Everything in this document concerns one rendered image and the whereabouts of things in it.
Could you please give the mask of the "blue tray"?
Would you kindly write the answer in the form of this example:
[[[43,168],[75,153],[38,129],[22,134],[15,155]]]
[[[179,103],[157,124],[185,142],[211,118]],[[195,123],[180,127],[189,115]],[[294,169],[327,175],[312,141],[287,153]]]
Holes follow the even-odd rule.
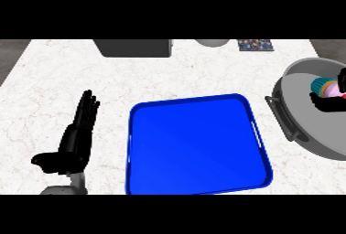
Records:
[[[126,193],[198,195],[263,188],[273,171],[247,98],[225,94],[136,104]]]

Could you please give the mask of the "grey pot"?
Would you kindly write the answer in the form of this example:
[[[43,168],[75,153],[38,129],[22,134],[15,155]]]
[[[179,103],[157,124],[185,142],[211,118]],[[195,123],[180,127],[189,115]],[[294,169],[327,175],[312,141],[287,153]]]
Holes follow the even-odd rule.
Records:
[[[287,67],[265,97],[287,139],[313,154],[346,161],[346,112],[321,112],[310,100],[310,82],[334,78],[346,65],[328,58],[303,58]]]

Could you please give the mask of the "pale grey round object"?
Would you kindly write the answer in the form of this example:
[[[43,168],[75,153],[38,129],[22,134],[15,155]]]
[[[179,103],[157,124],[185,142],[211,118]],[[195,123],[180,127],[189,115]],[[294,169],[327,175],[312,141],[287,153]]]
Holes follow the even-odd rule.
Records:
[[[196,43],[208,48],[217,48],[226,45],[228,39],[198,39]]]

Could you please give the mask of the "pink cupcake with teal wrapper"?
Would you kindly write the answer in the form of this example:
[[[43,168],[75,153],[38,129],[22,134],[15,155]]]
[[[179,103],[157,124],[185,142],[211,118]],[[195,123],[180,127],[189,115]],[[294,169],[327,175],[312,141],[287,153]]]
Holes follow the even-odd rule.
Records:
[[[346,97],[346,92],[338,91],[338,80],[327,77],[316,78],[310,82],[310,91],[321,98]]]

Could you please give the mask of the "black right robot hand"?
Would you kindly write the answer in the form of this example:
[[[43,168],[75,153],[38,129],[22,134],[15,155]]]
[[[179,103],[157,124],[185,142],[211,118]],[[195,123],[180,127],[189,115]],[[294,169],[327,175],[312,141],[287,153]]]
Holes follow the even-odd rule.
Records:
[[[346,68],[340,70],[338,76],[333,79],[338,80],[338,91],[346,92]],[[319,111],[346,112],[346,97],[321,98],[315,92],[309,93],[309,97]]]

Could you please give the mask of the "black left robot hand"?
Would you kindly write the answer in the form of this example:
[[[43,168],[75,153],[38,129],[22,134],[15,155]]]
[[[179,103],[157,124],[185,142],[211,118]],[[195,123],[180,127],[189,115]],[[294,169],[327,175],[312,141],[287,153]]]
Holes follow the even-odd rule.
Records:
[[[92,132],[99,106],[100,102],[92,94],[92,90],[86,90],[77,105],[72,123],[60,138],[57,151],[37,154],[31,159],[31,164],[37,165],[46,174],[66,175],[84,171],[90,157]]]

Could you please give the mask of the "dark grey box appliance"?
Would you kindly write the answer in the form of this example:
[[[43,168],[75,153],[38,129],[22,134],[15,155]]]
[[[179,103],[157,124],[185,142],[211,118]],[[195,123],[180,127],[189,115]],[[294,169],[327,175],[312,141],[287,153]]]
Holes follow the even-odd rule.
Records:
[[[96,47],[106,58],[168,58],[170,39],[94,39]]]

